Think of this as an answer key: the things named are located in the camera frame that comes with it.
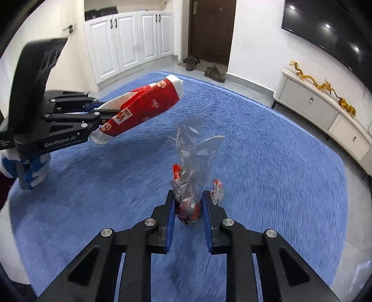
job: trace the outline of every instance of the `white tv cabinet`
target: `white tv cabinet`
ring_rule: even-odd
[[[372,175],[372,138],[329,94],[283,69],[283,78],[274,92],[274,108],[280,103],[323,130]]]

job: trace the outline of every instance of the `sneaker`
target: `sneaker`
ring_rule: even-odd
[[[224,76],[218,71],[216,65],[214,65],[213,67],[207,67],[204,75],[220,83],[223,83],[226,80]]]
[[[200,60],[199,58],[190,55],[186,59],[184,59],[183,62],[186,63],[187,71],[193,71],[195,69],[195,65],[200,63]]]

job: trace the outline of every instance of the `brown door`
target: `brown door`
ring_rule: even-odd
[[[228,65],[236,0],[190,0],[189,54]]]

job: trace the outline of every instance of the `blue carpet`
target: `blue carpet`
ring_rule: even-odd
[[[163,79],[151,73],[109,100]],[[47,179],[10,193],[15,239],[39,295],[103,228],[117,231],[164,203],[176,150],[168,136],[185,117],[201,116],[204,134],[225,135],[211,176],[222,181],[222,206],[246,228],[273,228],[330,285],[347,221],[344,165],[332,150],[284,116],[243,96],[188,77],[185,97],[162,115],[107,145],[88,142],[53,152]],[[176,221],[168,255],[153,255],[154,302],[224,301],[225,256],[208,254],[202,226]]]

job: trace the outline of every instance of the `gold dragon statue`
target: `gold dragon statue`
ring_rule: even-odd
[[[336,91],[331,87],[331,84],[325,80],[325,82],[321,85],[317,83],[317,81],[310,75],[305,75],[303,71],[298,67],[298,63],[295,61],[291,61],[290,66],[293,66],[295,70],[297,70],[296,75],[298,75],[302,80],[309,78],[314,83],[314,86],[319,89],[320,91],[324,92],[323,90],[327,90],[330,95],[332,95],[332,91],[334,92],[336,98],[339,100],[339,105],[344,109],[348,114],[351,115],[352,118],[356,116],[356,110],[353,106],[349,105],[348,102],[343,98],[337,96]]]

